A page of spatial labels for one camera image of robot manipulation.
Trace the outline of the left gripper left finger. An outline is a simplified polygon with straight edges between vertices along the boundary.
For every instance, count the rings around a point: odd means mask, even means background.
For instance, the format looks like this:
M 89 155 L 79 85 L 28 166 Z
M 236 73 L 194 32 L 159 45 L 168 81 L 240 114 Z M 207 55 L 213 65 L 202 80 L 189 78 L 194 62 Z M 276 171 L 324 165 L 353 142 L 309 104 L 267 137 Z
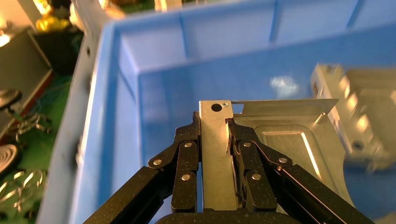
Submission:
M 176 129 L 173 143 L 148 161 L 86 221 L 87 224 L 148 224 L 166 198 L 172 213 L 197 211 L 197 171 L 201 125 Z

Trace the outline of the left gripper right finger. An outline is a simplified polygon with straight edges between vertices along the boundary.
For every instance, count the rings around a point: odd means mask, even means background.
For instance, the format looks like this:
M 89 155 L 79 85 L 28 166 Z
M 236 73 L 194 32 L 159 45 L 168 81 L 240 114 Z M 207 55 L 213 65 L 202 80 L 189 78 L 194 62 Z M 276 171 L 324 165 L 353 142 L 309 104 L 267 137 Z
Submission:
M 226 121 L 238 196 L 254 224 L 369 224 L 371 220 L 254 129 Z

